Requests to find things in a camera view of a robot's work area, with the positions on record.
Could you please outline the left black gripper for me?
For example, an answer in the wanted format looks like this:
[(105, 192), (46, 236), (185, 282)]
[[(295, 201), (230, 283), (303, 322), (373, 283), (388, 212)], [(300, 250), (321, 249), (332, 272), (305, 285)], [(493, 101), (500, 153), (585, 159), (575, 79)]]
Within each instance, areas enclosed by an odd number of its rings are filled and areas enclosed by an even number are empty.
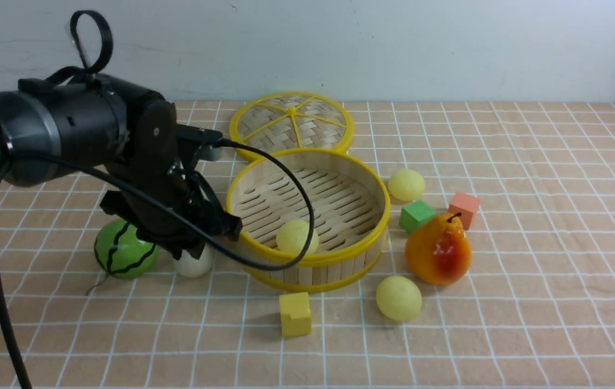
[(113, 177), (144, 192), (166, 210), (124, 191), (109, 191), (101, 202), (104, 212), (134, 224), (144, 240), (167, 249), (175, 258), (182, 251), (193, 254), (205, 242), (181, 218), (208, 236), (234, 242), (242, 229), (241, 219), (224, 210), (197, 164), (179, 159), (177, 124), (176, 107), (165, 100), (128, 109), (129, 140), (124, 153), (105, 165)]

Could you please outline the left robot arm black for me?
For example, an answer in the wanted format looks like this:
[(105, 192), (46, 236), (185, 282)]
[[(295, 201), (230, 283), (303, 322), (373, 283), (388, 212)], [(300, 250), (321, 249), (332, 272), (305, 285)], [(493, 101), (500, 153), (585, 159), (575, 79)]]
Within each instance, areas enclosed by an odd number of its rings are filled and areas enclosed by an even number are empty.
[(209, 236), (238, 240), (241, 219), (224, 211), (195, 170), (197, 160), (215, 159), (211, 145), (221, 133), (177, 123), (174, 103), (117, 77), (58, 86), (21, 79), (18, 86), (0, 92), (0, 123), (15, 152), (103, 166)]

